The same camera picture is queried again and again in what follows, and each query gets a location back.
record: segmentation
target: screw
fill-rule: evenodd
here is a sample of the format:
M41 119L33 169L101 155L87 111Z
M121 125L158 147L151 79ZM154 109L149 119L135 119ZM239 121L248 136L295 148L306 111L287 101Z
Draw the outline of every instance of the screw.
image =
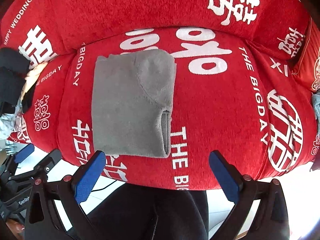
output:
M277 186L280 185L280 181L277 179L273 179L272 182L273 182L273 184L275 184Z
M72 179L72 176L71 176L71 175L66 175L66 176L63 177L63 180L64 180L65 182L68 182L68 181L70 181L71 179Z
M243 175L243 179L244 179L245 181L251 181L251 180L252 180L252 178L250 177L250 175L247 175L247 174L244 174L244 175Z
M39 185L41 182L42 182L41 179L36 179L35 184L36 184L36 185Z

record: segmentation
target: person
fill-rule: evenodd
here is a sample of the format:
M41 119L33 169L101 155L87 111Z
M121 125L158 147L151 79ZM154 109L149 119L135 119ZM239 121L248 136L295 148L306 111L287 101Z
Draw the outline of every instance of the person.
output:
M126 183L87 216L95 229L111 240L208 240L206 191L168 190ZM14 221L9 221L8 226L16 235L23 230ZM80 240L73 228L68 234Z

